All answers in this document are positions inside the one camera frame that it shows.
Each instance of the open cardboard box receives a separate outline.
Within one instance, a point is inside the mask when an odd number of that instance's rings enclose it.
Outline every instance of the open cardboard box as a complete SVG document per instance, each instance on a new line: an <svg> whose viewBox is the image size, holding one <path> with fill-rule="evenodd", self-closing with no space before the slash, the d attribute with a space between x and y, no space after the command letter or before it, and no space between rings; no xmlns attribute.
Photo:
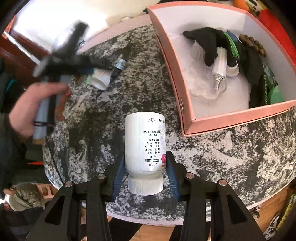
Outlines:
<svg viewBox="0 0 296 241"><path fill-rule="evenodd" d="M292 60L254 16L224 4L180 1L148 7L177 100L184 136L222 130L278 115L296 105L296 68ZM273 71L285 102L249 109L251 85L242 71L226 78L227 90L215 102L202 101L189 93L187 70L193 59L193 40L184 31L211 27L247 34L258 40L267 52L265 61Z"/></svg>

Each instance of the black and white patterned tablecloth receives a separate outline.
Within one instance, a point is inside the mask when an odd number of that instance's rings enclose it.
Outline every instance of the black and white patterned tablecloth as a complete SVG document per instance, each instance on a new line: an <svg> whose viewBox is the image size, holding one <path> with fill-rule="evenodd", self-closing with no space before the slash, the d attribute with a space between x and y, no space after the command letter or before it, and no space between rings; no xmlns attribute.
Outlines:
<svg viewBox="0 0 296 241"><path fill-rule="evenodd" d="M167 150L173 152L176 160L204 180L226 179L248 207L277 193L296 177L295 108L247 125L184 138L173 89L151 25L121 34L85 53L108 57L113 63L124 55L128 65L106 92L87 85L86 77L72 82L73 94L65 107L66 121L58 123L49 138L64 180L80 183L102 173L119 149L124 150L125 117L138 111L164 115ZM44 161L48 178L60 187L46 147ZM118 198L107 203L108 214L154 225L182 224L185 204L172 197L165 173L164 176L163 191L153 196L130 193L125 176Z"/></svg>

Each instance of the pink circle on label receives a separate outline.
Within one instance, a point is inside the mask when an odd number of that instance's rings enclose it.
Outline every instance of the pink circle on label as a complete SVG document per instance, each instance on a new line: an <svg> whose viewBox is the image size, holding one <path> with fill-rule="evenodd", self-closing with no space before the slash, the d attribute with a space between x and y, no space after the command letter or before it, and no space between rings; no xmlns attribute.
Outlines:
<svg viewBox="0 0 296 241"><path fill-rule="evenodd" d="M162 162L162 163L165 163L165 162L166 162L166 155L165 155L165 154L163 154L163 155L161 156L161 162Z"/></svg>

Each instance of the sneaker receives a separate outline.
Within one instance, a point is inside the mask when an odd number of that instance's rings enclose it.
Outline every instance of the sneaker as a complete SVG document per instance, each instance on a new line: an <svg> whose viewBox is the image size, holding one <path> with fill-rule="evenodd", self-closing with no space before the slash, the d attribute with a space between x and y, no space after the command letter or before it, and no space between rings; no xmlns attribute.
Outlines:
<svg viewBox="0 0 296 241"><path fill-rule="evenodd" d="M265 230L264 235L266 240L270 240L276 234L276 227L279 220L279 216L279 213L275 215L275 217L271 220L268 228Z"/></svg>

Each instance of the white pill bottle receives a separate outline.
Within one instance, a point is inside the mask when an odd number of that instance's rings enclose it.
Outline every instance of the white pill bottle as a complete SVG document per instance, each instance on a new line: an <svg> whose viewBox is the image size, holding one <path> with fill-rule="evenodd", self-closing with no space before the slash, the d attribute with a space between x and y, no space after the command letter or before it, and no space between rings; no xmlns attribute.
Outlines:
<svg viewBox="0 0 296 241"><path fill-rule="evenodd" d="M128 190L154 195L163 190L166 167L165 118L155 112L137 112L125 121L125 165Z"/></svg>

